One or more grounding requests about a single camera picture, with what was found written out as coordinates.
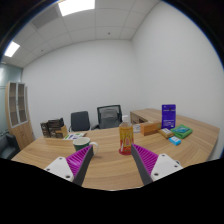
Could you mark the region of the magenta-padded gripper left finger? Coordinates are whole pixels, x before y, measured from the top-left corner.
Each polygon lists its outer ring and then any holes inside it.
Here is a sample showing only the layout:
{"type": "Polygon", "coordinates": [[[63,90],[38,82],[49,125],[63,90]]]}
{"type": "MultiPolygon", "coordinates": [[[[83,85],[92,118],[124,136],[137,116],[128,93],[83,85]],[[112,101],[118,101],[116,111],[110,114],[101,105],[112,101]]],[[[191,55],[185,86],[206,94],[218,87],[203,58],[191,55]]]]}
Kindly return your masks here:
{"type": "Polygon", "coordinates": [[[87,146],[67,158],[56,158],[45,171],[81,186],[93,155],[93,147],[87,146]]]}

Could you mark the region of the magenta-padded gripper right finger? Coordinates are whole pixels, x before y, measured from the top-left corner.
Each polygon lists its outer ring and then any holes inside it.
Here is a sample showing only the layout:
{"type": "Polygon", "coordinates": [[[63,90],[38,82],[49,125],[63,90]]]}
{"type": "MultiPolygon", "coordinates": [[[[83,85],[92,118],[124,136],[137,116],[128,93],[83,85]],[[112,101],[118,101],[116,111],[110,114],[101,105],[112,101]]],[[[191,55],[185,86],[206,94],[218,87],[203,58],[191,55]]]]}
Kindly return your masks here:
{"type": "Polygon", "coordinates": [[[131,154],[144,185],[148,185],[182,169],[180,163],[167,154],[157,155],[136,144],[131,145],[131,154]]]}

